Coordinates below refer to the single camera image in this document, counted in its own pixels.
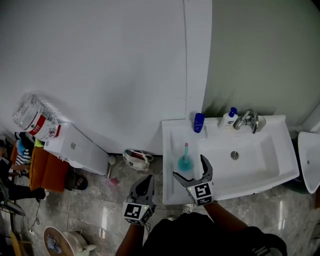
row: white wall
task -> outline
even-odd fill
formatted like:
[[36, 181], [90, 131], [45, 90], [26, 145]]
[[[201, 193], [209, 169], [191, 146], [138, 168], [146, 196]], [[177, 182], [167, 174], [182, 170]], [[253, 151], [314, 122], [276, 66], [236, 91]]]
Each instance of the white wall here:
[[302, 129], [305, 132], [320, 133], [320, 103], [304, 121], [302, 124]]
[[15, 135], [0, 122], [0, 137], [2, 136], [5, 136], [10, 143], [13, 143], [16, 140]]
[[0, 120], [37, 92], [111, 153], [162, 153], [161, 120], [186, 114], [182, 0], [16, 0], [0, 15]]
[[320, 12], [311, 0], [213, 0], [202, 111], [234, 106], [301, 125], [320, 101]]
[[186, 39], [185, 117], [201, 112], [211, 47], [212, 0], [183, 0]]

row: soap dispenser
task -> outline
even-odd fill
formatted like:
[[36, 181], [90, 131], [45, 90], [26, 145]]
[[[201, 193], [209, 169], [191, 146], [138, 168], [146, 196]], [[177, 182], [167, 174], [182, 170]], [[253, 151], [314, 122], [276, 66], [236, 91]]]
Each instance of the soap dispenser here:
[[231, 129], [234, 125], [234, 122], [238, 118], [238, 111], [235, 107], [232, 107], [230, 109], [230, 112], [225, 113], [221, 119], [221, 122], [219, 124], [219, 129]]

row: label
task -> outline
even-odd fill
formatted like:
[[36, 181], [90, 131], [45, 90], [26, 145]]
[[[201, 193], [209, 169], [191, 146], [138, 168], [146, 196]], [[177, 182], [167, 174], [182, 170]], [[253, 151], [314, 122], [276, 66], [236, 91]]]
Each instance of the label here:
[[50, 120], [47, 120], [44, 115], [37, 112], [35, 118], [25, 131], [35, 136], [40, 141], [52, 139], [57, 134], [58, 127]]
[[34, 127], [34, 128], [31, 131], [29, 131], [29, 133], [31, 135], [35, 136], [40, 131], [40, 129], [44, 125], [45, 121], [46, 121], [46, 118], [43, 115], [40, 115], [40, 117], [39, 117], [39, 119], [38, 119], [38, 121], [36, 122], [35, 125], [31, 123], [30, 127], [31, 128]]
[[224, 128], [226, 128], [226, 129], [231, 129], [232, 128], [232, 126], [233, 126], [233, 124], [234, 124], [234, 120], [233, 121], [227, 121], [226, 123], [225, 123], [225, 125], [224, 125]]

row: water bottle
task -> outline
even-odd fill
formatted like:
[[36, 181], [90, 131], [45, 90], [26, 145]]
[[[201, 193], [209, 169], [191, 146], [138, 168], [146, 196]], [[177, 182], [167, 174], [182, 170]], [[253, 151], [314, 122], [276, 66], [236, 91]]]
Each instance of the water bottle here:
[[31, 93], [22, 96], [14, 108], [12, 119], [24, 132], [42, 142], [53, 139], [58, 131], [57, 118]]

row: shoe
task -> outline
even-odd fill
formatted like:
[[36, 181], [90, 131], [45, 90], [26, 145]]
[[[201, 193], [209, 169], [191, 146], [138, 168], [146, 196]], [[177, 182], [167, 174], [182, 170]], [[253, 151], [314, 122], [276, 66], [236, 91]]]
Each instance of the shoe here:
[[176, 220], [176, 218], [173, 217], [173, 216], [169, 216], [169, 217], [167, 217], [166, 219], [169, 220], [169, 221], [172, 221], [172, 222]]
[[194, 205], [192, 203], [184, 204], [182, 207], [182, 210], [180, 212], [180, 215], [182, 214], [190, 214], [194, 208]]
[[45, 197], [44, 197], [44, 199], [43, 199], [43, 200], [47, 200], [47, 197], [49, 196], [50, 191], [48, 191], [48, 190], [44, 189], [44, 193], [45, 193]]

